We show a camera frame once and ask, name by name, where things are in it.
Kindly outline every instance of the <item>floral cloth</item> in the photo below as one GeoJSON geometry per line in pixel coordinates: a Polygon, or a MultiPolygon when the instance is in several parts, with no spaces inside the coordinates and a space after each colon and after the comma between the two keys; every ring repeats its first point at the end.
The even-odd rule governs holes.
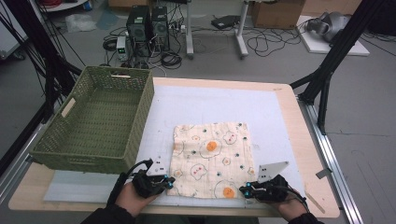
{"type": "Polygon", "coordinates": [[[174,131],[168,195],[243,198],[238,190],[255,181],[248,126],[239,122],[179,125],[174,131]]]}

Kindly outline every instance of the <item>floor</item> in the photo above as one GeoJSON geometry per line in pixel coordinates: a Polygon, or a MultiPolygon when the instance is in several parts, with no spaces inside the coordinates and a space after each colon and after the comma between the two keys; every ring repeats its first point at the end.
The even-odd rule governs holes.
{"type": "MultiPolygon", "coordinates": [[[[80,8],[55,15],[86,13],[94,21],[104,17],[103,6],[90,12],[80,8]]],[[[194,19],[193,24],[210,27],[208,18],[194,19]]],[[[125,24],[115,19],[108,29],[77,32],[64,37],[87,65],[104,62],[103,37],[125,24]]],[[[256,35],[246,34],[246,40],[256,35]]],[[[364,223],[394,223],[396,219],[396,43],[369,39],[380,48],[361,39],[370,51],[369,57],[347,56],[332,77],[326,118],[326,130],[332,148],[344,172],[344,177],[364,223]]],[[[245,60],[232,33],[194,33],[195,55],[189,60],[182,49],[182,65],[176,70],[153,69],[155,77],[238,80],[250,82],[291,83],[315,71],[326,55],[308,53],[304,44],[285,48],[259,57],[252,49],[245,60]]],[[[70,63],[83,68],[82,63],[64,43],[70,63]]],[[[113,60],[111,65],[120,65],[113,60]]],[[[295,90],[301,93],[304,87],[295,90]]],[[[0,62],[0,156],[9,149],[21,130],[44,102],[35,70],[29,60],[8,59],[0,62]]],[[[0,206],[2,223],[79,223],[88,213],[15,212],[0,206]]],[[[347,223],[344,215],[324,219],[326,223],[347,223]]],[[[280,218],[260,218],[260,223],[285,223],[280,218]]]]}

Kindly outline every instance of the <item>electronic device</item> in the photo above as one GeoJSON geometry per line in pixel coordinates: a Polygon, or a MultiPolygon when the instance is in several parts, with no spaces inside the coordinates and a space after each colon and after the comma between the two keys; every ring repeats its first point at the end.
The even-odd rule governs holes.
{"type": "Polygon", "coordinates": [[[151,22],[154,33],[156,50],[169,50],[168,11],[166,7],[152,9],[151,22]]]}
{"type": "Polygon", "coordinates": [[[132,6],[126,22],[129,37],[134,42],[149,41],[152,35],[148,6],[132,6]]]}
{"type": "Polygon", "coordinates": [[[136,58],[147,58],[151,56],[151,52],[154,50],[154,41],[151,41],[151,43],[135,42],[133,49],[136,58]]]}
{"type": "Polygon", "coordinates": [[[218,28],[219,30],[233,27],[239,23],[240,16],[225,16],[218,19],[213,20],[211,23],[213,26],[218,28]]]}
{"type": "Polygon", "coordinates": [[[323,13],[320,17],[309,20],[307,31],[315,31],[329,43],[333,43],[349,22],[349,17],[339,12],[323,13]]]}
{"type": "Polygon", "coordinates": [[[175,179],[173,177],[169,177],[166,173],[167,170],[163,166],[161,157],[156,161],[149,159],[147,161],[138,162],[128,171],[128,173],[120,174],[110,196],[108,197],[107,205],[111,205],[117,200],[117,197],[128,178],[132,178],[134,189],[137,194],[143,198],[161,194],[166,189],[172,189],[175,179]],[[134,169],[140,165],[145,165],[147,169],[139,169],[138,172],[134,173],[134,169]]]}
{"type": "Polygon", "coordinates": [[[117,53],[119,55],[119,60],[122,62],[128,61],[129,50],[126,44],[126,36],[117,37],[117,53]]]}

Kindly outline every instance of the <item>computer tower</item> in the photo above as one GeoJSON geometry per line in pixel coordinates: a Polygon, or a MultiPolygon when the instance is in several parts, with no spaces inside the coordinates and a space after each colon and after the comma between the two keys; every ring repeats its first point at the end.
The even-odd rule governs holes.
{"type": "Polygon", "coordinates": [[[152,35],[152,25],[148,6],[132,6],[126,22],[131,43],[149,42],[152,35]]]}
{"type": "Polygon", "coordinates": [[[168,51],[169,47],[169,30],[168,30],[168,11],[166,7],[155,7],[152,9],[151,22],[153,34],[155,36],[156,50],[168,51]]]}
{"type": "Polygon", "coordinates": [[[150,57],[153,50],[154,45],[150,43],[136,42],[134,44],[134,56],[136,58],[150,57]]]}

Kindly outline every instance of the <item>green wicker basket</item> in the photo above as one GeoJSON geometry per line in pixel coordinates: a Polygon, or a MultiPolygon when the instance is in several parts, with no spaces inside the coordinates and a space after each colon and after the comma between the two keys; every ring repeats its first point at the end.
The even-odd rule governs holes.
{"type": "Polygon", "coordinates": [[[54,170],[126,172],[153,96],[149,70],[88,66],[30,153],[54,170]]]}

